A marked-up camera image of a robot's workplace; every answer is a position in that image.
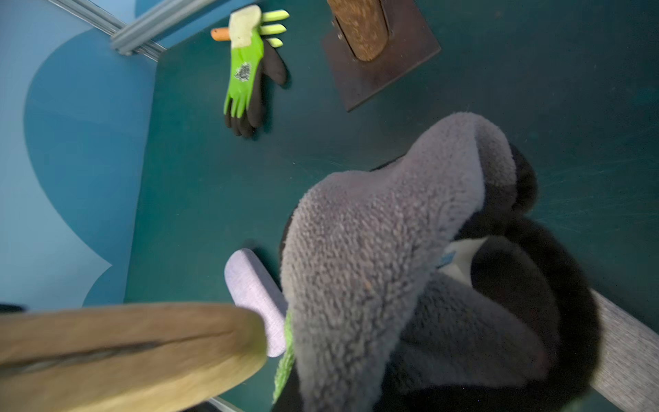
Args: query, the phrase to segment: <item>neon yellow fingertip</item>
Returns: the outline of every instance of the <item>neon yellow fingertip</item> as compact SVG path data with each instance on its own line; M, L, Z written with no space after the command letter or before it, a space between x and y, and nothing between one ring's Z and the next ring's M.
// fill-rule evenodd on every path
M258 33L261 36L271 36L272 34L281 34L286 31L283 24L268 24L258 28Z
M289 18L290 16L291 15L286 10L268 11L261 15L261 22L276 22L285 18Z
M280 39L278 39L278 38L276 38L276 37L270 37L270 38L268 38L268 39L266 39L266 40L267 40L268 43L270 43L270 45L271 45L273 48L275 48L275 49L276 49L277 47L281 47L281 46L284 45L284 42L282 42Z

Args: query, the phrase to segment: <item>light blue wall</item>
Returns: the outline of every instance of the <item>light blue wall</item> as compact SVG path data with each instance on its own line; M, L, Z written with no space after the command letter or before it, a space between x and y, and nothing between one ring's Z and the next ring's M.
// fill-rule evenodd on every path
M139 17L149 11L153 6L162 0L92 0L96 5L102 7L109 13L112 13L120 20L131 23L136 17ZM164 36L156 38L159 44L164 47L172 47L182 42L199 31L204 30L215 22L229 16L229 13L255 3L254 0L217 0L207 7L201 13L192 16L186 21L181 22L173 30L165 33Z
M0 301L123 302L155 71L45 0L0 1Z

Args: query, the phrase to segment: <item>stuffed toy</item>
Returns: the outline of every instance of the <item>stuffed toy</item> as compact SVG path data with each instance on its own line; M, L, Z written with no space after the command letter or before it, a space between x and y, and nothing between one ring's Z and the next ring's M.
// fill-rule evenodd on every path
M472 113L312 187L282 238L272 411L559 411L583 395L598 313L524 216L536 195L528 161Z

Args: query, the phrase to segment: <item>wooden stick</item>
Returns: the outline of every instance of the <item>wooden stick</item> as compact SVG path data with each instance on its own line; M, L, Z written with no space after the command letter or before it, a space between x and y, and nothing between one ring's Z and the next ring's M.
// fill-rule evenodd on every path
M328 0L340 31L361 61L371 61L384 50L389 32L379 0Z
M12 412L178 412L265 362L263 320L233 305L0 316L0 405Z

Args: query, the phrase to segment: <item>dark green floor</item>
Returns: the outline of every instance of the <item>dark green floor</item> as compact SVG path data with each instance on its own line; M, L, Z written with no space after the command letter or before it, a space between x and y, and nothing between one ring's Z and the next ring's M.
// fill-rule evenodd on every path
M266 1L291 13L279 52L286 89L266 92L257 140L221 108L229 45L201 33L158 65L127 302L231 301L229 255L255 249L278 276L277 247L297 200L333 171L404 153L432 123L474 111L535 166L533 216L619 306L659 330L659 3L655 0L418 0L443 51L352 113L320 40L323 0ZM267 411L275 361L225 397ZM615 410L599 395L584 410Z

